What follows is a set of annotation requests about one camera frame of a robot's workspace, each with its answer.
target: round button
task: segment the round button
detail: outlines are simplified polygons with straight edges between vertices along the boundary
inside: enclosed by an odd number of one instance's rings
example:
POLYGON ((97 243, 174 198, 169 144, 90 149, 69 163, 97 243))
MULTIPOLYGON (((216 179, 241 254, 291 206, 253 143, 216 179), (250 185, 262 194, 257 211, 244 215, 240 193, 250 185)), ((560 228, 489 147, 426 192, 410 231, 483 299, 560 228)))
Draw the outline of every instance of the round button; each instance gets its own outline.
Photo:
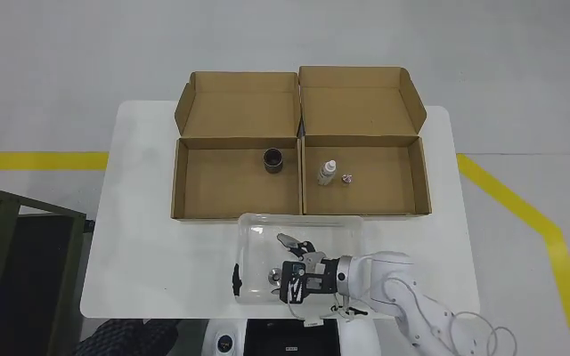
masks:
POLYGON ((223 353, 229 352, 232 349, 232 346, 233 346, 233 340, 228 335, 224 335, 219 339, 217 339, 217 350, 219 352, 223 353))

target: transparent plastic tray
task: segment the transparent plastic tray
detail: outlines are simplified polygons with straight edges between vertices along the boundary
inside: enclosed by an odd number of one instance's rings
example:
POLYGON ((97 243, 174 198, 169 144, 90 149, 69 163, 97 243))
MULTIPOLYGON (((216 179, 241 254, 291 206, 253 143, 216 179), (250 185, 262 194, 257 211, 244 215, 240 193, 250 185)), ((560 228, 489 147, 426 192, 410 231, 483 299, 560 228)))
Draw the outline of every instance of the transparent plastic tray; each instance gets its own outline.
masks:
MULTIPOLYGON (((238 220, 240 229, 237 264, 243 285, 238 303, 281 303, 272 294, 277 288, 269 282, 273 268, 281 268, 283 261, 297 258, 279 242, 278 233, 311 241, 316 251, 329 258, 362 254, 362 218, 360 216, 311 216, 243 214, 238 220)), ((310 295, 303 303, 330 304, 330 295, 310 295)))

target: small round object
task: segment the small round object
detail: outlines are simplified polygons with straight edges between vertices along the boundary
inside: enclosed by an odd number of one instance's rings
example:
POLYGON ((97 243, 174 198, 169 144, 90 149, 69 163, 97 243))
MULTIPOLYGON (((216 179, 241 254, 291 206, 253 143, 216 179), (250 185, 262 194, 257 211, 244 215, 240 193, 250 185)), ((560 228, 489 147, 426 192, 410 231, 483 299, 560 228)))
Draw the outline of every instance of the small round object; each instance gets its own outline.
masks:
POLYGON ((229 352, 233 347, 232 337, 224 335, 217 339, 217 350, 221 353, 229 352))
POLYGON ((267 280, 272 286, 281 286, 281 268, 272 268, 267 275, 267 280))
POLYGON ((353 181, 352 174, 342 174, 342 182, 344 184, 350 184, 353 181))
POLYGON ((276 174, 283 169, 283 155, 280 150, 269 149, 264 153, 265 171, 276 174))

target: cable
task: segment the cable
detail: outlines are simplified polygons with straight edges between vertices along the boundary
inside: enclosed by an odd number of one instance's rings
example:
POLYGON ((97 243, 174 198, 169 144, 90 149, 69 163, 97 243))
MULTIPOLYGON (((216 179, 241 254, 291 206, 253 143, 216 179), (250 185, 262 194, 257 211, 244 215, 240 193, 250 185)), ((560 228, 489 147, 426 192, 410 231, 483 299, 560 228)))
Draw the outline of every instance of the cable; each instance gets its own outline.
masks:
MULTIPOLYGON (((289 285, 288 285, 288 289, 287 289, 287 290, 288 290, 288 291, 287 291, 287 306, 289 307, 289 312, 291 313, 292 316, 295 317, 295 319, 305 321, 305 318, 303 318, 303 317, 297 315, 297 314, 295 313, 295 311, 293 311, 293 307, 291 306, 291 303, 290 303, 290 300, 291 300, 291 282, 289 282, 289 285)), ((338 314, 338 315, 340 315, 343 319, 348 319, 347 322, 348 322, 348 321, 352 321, 352 320, 354 319, 354 316, 351 315, 350 312, 348 313, 348 316, 344 315, 344 314, 341 312, 341 311, 344 311, 344 310, 345 310, 345 307, 344 307, 344 306, 340 306, 340 303, 338 302, 338 299, 337 299, 337 294, 334 293, 332 296, 334 297, 334 301, 335 301, 334 306, 333 306, 333 307, 334 307, 334 311, 331 312, 331 313, 329 313, 329 314, 325 314, 325 315, 319 316, 319 319, 330 318, 330 317, 332 317, 332 316, 338 314)))
MULTIPOLYGON (((415 291, 410 287, 410 285, 409 285, 408 283, 406 283, 404 280, 398 279, 398 278, 394 278, 394 277, 390 277, 390 278, 387 278, 387 279, 383 279, 383 280, 382 280, 382 293, 384 293, 385 296, 388 296, 388 294, 386 293, 386 283, 387 283, 389 280, 398 281, 398 282, 400 282, 400 283, 402 283, 402 284, 404 284, 404 285, 406 286, 406 288, 410 291, 410 293, 411 293, 412 296, 413 296, 413 299, 414 299, 414 302, 415 302, 415 304, 416 304, 416 307, 418 308, 419 314, 421 315, 421 317, 423 318, 423 320, 426 321, 427 325, 428 325, 430 328, 433 328, 433 326, 432 326, 431 323, 429 322, 428 318, 426 317, 426 315, 424 314, 424 312, 421 310, 421 307, 419 306, 418 296, 416 295, 416 292, 415 292, 415 291)), ((456 313, 456 314, 453 314, 453 313, 452 313, 452 320, 450 321, 450 324, 449 324, 449 336, 450 336, 450 340, 451 340, 451 342, 452 342, 452 348, 453 348, 453 349, 451 349, 447 344, 445 344, 443 340, 441 340, 441 339, 438 338, 438 340, 442 343, 442 345, 443 345, 447 350, 449 350, 454 356, 461 356, 461 355, 459 355, 459 352, 457 351, 457 347, 456 347, 456 345, 455 345, 455 341, 454 341, 454 339, 453 339, 453 332, 452 332, 453 322, 454 322, 461 314, 468 314, 468 315, 473 315, 473 316, 478 317, 479 319, 481 319, 482 321, 484 321, 484 322, 489 326, 489 328, 492 330, 492 331, 491 331, 491 334, 487 337, 487 344, 486 344, 487 356, 493 356, 493 355, 497 352, 497 349, 498 349, 498 347, 499 347, 499 338, 497 337, 497 331, 498 331, 498 330, 505 330, 505 331, 507 331, 507 332, 512 336, 513 342, 514 342, 514 344, 515 344, 515 349, 514 349, 514 351, 513 351, 513 356, 517 356, 518 344, 517 344, 517 338, 515 337, 515 334, 514 334, 509 328, 506 328, 506 327, 496 327, 496 328, 495 328, 495 327, 493 326, 493 324, 491 324, 491 322, 490 322, 489 320, 487 320, 485 317, 483 317, 481 314, 478 314, 478 313, 472 312, 472 311, 460 311, 460 312, 458 312, 458 313, 456 313), (493 350, 492 350, 492 351, 489 350, 489 343, 490 343, 490 341, 491 341, 491 337, 493 337, 493 338, 495 339, 495 344, 494 344, 494 347, 493 347, 493 350)))

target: white bottle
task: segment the white bottle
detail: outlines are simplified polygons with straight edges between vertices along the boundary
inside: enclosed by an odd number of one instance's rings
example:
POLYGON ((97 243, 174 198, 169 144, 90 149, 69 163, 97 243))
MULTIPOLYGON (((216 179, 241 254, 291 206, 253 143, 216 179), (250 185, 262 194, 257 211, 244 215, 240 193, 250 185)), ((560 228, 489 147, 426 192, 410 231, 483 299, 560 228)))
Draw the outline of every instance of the white bottle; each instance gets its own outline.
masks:
POLYGON ((333 160, 326 162, 324 165, 322 165, 321 170, 319 171, 319 176, 318 176, 318 183, 319 185, 327 185, 330 183, 330 181, 332 181, 332 178, 334 178, 335 173, 337 172, 337 162, 333 160))

